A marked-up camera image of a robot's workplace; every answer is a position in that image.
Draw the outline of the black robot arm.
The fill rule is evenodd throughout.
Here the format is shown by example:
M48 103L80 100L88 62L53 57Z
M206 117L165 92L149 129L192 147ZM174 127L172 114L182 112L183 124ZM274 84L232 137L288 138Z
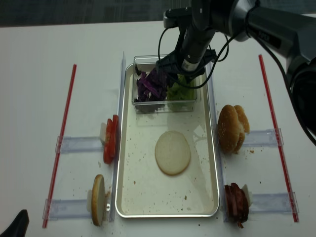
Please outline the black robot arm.
M308 138L316 140L316 20L262 7L257 0L194 0L189 8L164 13L165 29L178 28L175 49L157 60L156 69L172 77L195 78L219 54L209 49L216 32L239 42L255 39L280 67L295 115Z

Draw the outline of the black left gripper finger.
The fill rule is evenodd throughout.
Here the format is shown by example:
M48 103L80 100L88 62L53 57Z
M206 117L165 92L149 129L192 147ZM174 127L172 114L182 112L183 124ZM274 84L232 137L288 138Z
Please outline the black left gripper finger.
M177 74L167 74L167 85L172 87L175 82L177 82Z

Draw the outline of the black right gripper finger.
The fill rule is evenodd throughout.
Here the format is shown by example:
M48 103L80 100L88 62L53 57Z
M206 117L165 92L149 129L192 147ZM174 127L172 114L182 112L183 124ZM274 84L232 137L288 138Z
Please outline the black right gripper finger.
M185 76L185 82L187 84L194 84L195 77Z

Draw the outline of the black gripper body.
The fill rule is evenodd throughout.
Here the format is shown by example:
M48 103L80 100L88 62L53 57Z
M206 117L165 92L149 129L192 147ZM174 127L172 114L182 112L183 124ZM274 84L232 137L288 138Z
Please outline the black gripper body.
M157 60L156 70L188 77L202 75L204 67L217 57L214 49L208 49L216 30L199 31L195 27L180 27L179 32L175 49Z

